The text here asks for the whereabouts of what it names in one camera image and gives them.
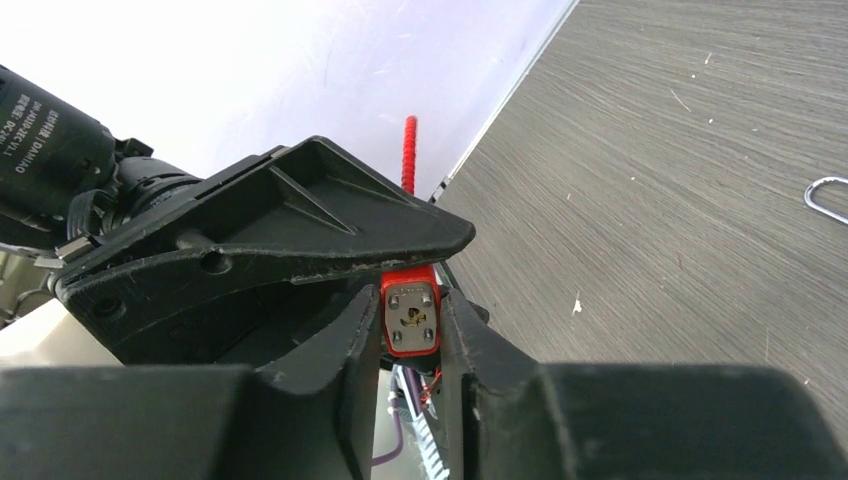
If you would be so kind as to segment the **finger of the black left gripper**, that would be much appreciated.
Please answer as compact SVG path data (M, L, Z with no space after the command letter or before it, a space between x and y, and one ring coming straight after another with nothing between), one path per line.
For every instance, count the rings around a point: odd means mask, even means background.
M205 180L143 157L119 177L102 232L52 289L125 364L214 362L349 278L447 259L475 235L320 136Z

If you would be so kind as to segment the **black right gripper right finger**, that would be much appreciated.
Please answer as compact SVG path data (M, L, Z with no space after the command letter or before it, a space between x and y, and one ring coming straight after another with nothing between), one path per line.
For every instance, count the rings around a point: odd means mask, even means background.
M843 479L806 389L743 365L540 363L457 290L440 410L454 479Z

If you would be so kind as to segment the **red cable padlock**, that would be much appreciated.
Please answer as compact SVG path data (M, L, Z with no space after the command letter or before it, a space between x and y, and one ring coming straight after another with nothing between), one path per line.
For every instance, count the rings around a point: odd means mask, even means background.
M440 346L440 291L432 264L386 272L381 277L382 329L388 353L423 357Z

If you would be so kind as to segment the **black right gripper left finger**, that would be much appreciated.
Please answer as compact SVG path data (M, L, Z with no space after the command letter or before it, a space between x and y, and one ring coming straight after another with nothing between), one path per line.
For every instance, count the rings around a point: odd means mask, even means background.
M5 479L367 479L380 295L260 368L62 367L1 373Z

